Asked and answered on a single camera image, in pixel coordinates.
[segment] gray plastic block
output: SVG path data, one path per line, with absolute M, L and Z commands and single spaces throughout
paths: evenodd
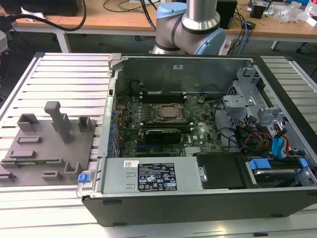
M 16 140 L 18 144 L 40 143 L 41 141 L 42 139 L 38 135 L 22 136 Z
M 14 182 L 16 176 L 11 172 L 0 173 L 0 182 Z
M 43 171 L 42 178 L 45 181 L 61 181 L 63 179 L 63 175 L 61 175 L 58 170 Z
M 65 144 L 59 132 L 52 126 L 52 120 L 39 120 L 33 123 L 33 131 L 24 132 L 19 130 L 13 141 L 6 157 L 0 162 L 0 173 L 12 172 L 16 175 L 14 182 L 0 181 L 2 186 L 42 186 L 42 185 L 74 185 L 77 184 L 77 176 L 88 168 L 88 161 L 91 153 L 92 142 L 96 121 L 91 120 L 92 130 L 80 132 L 77 120 L 68 120 L 62 116 L 64 121 L 69 121 L 69 133 L 71 134 L 70 143 Z M 39 136 L 40 143 L 18 143 L 17 140 L 26 136 Z M 35 151 L 33 158 L 11 158 L 15 152 Z M 66 162 L 70 167 L 64 173 Z M 62 175 L 61 180 L 45 181 L 42 178 L 43 171 L 59 171 Z
M 32 124 L 39 123 L 34 114 L 22 114 L 17 122 L 20 129 L 24 132 L 35 131 Z
M 92 130 L 90 117 L 79 117 L 77 124 L 80 132 L 87 132 Z
M 16 164 L 16 162 L 6 162 L 4 163 L 3 161 L 0 162 L 0 165 L 5 168 L 5 169 L 18 169 L 20 166 Z
M 9 157 L 10 158 L 34 158 L 36 155 L 34 150 L 12 150 Z
M 60 103 L 55 101 L 49 101 L 44 107 L 44 111 L 50 114 L 54 122 L 54 128 L 57 130 L 65 144 L 70 143 L 69 127 L 64 122 L 64 117 L 59 111 Z
M 49 158 L 46 165 L 52 167 L 65 167 L 66 162 L 62 158 Z
M 70 129 L 70 122 L 69 122 L 68 115 L 66 113 L 62 113 L 61 115 L 63 116 L 63 120 L 64 120 L 64 124 L 66 126 L 66 129 L 69 130 Z M 58 131 L 58 129 L 55 127 L 54 122 L 52 122 L 52 125 L 53 125 L 55 131 Z
M 68 177 L 68 179 L 77 180 L 78 175 L 80 175 L 81 172 L 83 172 L 83 168 L 80 163 L 76 164 L 76 168 L 72 168 L 69 162 L 66 163 L 64 174 Z

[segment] warning label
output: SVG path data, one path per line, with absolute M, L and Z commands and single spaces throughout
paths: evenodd
M 177 190 L 174 163 L 138 164 L 140 192 Z

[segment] blue latch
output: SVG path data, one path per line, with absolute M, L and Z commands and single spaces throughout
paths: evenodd
M 300 158 L 299 162 L 301 163 L 303 168 L 308 167 L 308 163 L 307 163 L 307 161 L 304 158 Z
M 78 176 L 78 182 L 90 182 L 90 175 L 88 175 L 88 174 L 80 174 Z
M 271 165 L 268 162 L 268 159 L 253 159 L 249 161 L 251 170 L 261 170 L 261 169 L 270 169 Z

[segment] gray floor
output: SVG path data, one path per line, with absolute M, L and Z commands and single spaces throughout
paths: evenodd
M 13 40 L 8 43 L 12 58 L 5 79 L 0 81 L 0 92 L 4 96 L 10 94 L 35 52 L 60 52 L 58 42 L 53 40 L 54 34 L 22 33 L 22 37 L 19 34 L 14 32 Z M 140 41 L 135 41 L 134 36 L 69 34 L 68 37 L 74 53 L 147 54 L 155 43 L 154 37 L 141 37 Z M 282 42 L 277 51 L 272 51 L 271 45 L 269 41 L 251 40 L 242 55 L 291 56 L 309 75 L 317 67 L 317 47 L 310 47 L 310 50 L 303 47 L 299 54 L 295 50 L 301 43 Z

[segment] wooden desk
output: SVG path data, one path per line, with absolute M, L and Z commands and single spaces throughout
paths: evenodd
M 153 28 L 147 22 L 143 13 L 139 12 L 111 12 L 103 8 L 105 0 L 86 0 L 87 19 L 84 26 L 71 33 L 82 34 L 114 34 L 114 35 L 148 35 L 154 36 Z M 118 3 L 123 0 L 110 0 L 107 8 L 119 10 Z M 248 0 L 238 0 L 238 9 Z M 135 3 L 124 3 L 125 8 L 134 8 L 140 6 Z M 156 11 L 149 5 L 147 6 L 151 19 L 156 24 Z M 317 28 L 311 27 L 308 23 L 299 21 L 298 23 L 278 23 L 275 16 L 265 16 L 262 19 L 249 18 L 250 13 L 240 9 L 239 12 L 247 20 L 256 24 L 252 33 L 252 40 L 269 41 L 292 41 L 292 42 L 317 42 Z M 82 20 L 83 9 L 75 17 L 48 16 L 49 20 L 65 26 L 75 27 Z M 70 47 L 65 32 L 52 28 L 39 22 L 28 22 L 24 19 L 18 20 L 16 30 L 33 32 L 53 32 L 57 38 L 62 52 L 70 52 Z M 241 26 L 237 20 L 233 20 L 230 29 L 226 30 L 226 40 L 231 41 L 240 34 Z

